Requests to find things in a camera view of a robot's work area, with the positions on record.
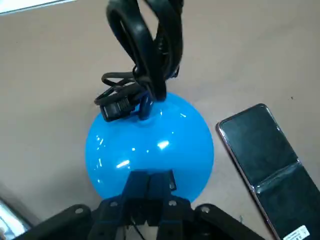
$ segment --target screw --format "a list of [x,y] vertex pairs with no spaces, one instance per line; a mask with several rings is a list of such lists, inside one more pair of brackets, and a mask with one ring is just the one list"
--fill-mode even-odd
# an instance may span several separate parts
[[208,214],[208,213],[210,212],[210,209],[209,209],[207,206],[203,206],[203,207],[201,208],[201,211],[202,211],[203,213]]
[[77,208],[74,212],[76,213],[76,214],[80,214],[80,213],[82,213],[84,210],[82,209],[82,208]]
[[113,201],[110,203],[110,207],[116,207],[118,206],[118,203],[116,201]]
[[169,206],[177,206],[177,202],[175,200],[170,200],[169,201]]

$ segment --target table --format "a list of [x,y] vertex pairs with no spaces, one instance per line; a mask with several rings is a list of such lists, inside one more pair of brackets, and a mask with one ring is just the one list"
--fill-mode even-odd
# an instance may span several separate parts
[[[84,164],[105,72],[133,63],[112,34],[105,0],[78,0],[0,18],[0,193],[37,224],[100,197]],[[153,32],[157,21],[142,12]],[[185,1],[184,54],[168,90],[207,122],[215,147],[213,203],[266,239],[263,218],[216,131],[218,121],[269,106],[320,187],[320,1]]]

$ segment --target white label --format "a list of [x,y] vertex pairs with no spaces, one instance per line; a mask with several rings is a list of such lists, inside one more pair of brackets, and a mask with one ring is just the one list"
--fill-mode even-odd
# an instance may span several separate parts
[[297,228],[287,236],[283,238],[283,240],[302,240],[305,239],[310,235],[308,229],[305,225],[302,225],[301,227]]

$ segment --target black phone screen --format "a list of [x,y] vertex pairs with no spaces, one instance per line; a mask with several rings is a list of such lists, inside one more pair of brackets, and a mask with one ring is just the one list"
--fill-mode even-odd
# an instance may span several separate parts
[[219,133],[275,235],[320,239],[320,193],[264,104],[223,120]]

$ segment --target white surface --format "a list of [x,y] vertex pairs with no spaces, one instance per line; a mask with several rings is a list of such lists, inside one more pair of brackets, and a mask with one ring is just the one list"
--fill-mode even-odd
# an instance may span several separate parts
[[31,8],[44,7],[47,5],[60,4],[74,0],[0,0],[0,14]]

